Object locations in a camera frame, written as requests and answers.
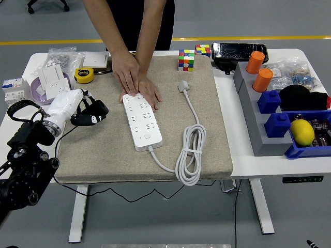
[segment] blue bin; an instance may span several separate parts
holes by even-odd
[[[331,111],[284,111],[290,120],[293,120],[294,116],[297,114],[302,114],[305,120],[325,120],[327,119],[331,123]],[[285,156],[288,159],[298,159],[298,158],[312,158],[312,157],[329,157],[331,156],[331,146],[320,146],[320,147],[297,147],[292,133],[290,135],[293,141],[293,145],[285,152]]]

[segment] person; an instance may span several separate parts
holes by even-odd
[[[86,12],[107,50],[124,94],[144,95],[153,111],[162,97],[147,78],[154,50],[169,50],[174,0],[83,0]],[[133,57],[130,51],[136,51]]]

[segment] purple bowl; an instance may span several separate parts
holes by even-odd
[[[63,72],[63,76],[68,79],[69,87],[71,89],[71,84],[70,84],[70,78],[69,78],[69,76],[66,73],[64,73],[64,72]],[[40,85],[40,79],[39,79],[39,77],[37,77],[31,83],[31,96],[32,96],[33,100],[35,100],[36,102],[38,102],[40,104],[43,104],[43,105],[50,105],[52,103],[52,101],[54,100],[54,98],[47,100],[46,94],[44,94],[43,96],[41,96],[37,92],[37,88],[39,87],[39,85]]]

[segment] rubik's cube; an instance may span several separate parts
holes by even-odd
[[[210,46],[209,45],[195,45],[196,55],[206,55],[210,57]]]
[[[181,49],[178,57],[178,71],[193,71],[194,50]]]

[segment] orange cup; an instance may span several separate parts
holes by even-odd
[[[259,71],[257,79],[253,84],[253,89],[259,93],[266,91],[273,76],[274,73],[270,69],[267,68],[261,69]]]
[[[249,57],[246,71],[250,74],[258,74],[259,69],[262,66],[264,57],[265,57],[264,54],[259,51],[252,52],[252,54]]]

